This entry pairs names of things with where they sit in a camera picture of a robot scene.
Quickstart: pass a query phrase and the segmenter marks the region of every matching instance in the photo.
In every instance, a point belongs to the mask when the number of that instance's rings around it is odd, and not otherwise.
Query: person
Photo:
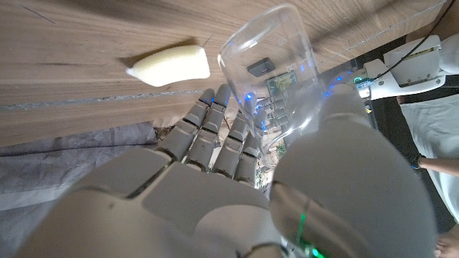
[[[432,179],[455,219],[454,226],[448,232],[438,235],[435,246],[437,258],[459,257],[459,94],[450,91],[448,95],[439,94],[429,100],[423,100],[422,96],[397,98],[416,151],[423,154],[417,153],[412,159],[412,167],[417,171],[427,170],[427,176]]]
[[[452,176],[459,177],[459,159],[446,159],[446,158],[426,158],[420,156],[416,161],[413,168],[425,168],[433,171],[447,173]]]

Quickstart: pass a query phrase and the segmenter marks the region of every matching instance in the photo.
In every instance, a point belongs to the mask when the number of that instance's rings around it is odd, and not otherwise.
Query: black object
[[[420,158],[425,158],[424,155],[418,154],[416,158],[411,162],[411,167],[414,169],[420,169],[421,167],[419,166],[419,159]]]
[[[255,77],[262,77],[269,72],[275,70],[275,66],[269,57],[265,57],[262,60],[251,64],[247,67],[247,71]]]

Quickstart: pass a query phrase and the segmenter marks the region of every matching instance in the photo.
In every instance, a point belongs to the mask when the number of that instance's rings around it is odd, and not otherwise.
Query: green led light
[[[316,248],[313,249],[313,255],[317,258],[325,258]]]
[[[296,234],[296,242],[300,243],[301,235],[303,234],[304,223],[306,222],[306,214],[302,213],[300,218],[300,223],[298,225],[298,233]]]

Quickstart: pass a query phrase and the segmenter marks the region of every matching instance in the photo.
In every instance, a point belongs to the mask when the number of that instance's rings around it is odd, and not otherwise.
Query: person's arm
[[[459,177],[459,159],[419,158],[419,167]]]

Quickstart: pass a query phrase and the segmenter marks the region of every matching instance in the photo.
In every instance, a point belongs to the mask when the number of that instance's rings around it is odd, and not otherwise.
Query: robot finger
[[[174,161],[181,161],[189,150],[214,96],[213,89],[205,90],[188,114],[177,122],[167,138],[159,143],[157,150],[168,154]]]
[[[221,85],[186,158],[191,167],[207,172],[230,95],[230,87]]]
[[[258,148],[257,141],[252,133],[249,133],[242,147],[242,154],[237,164],[234,180],[251,187],[255,186],[255,174],[259,154],[260,149]]]
[[[212,173],[218,173],[231,179],[234,177],[246,135],[247,123],[244,115],[239,111],[212,167]]]

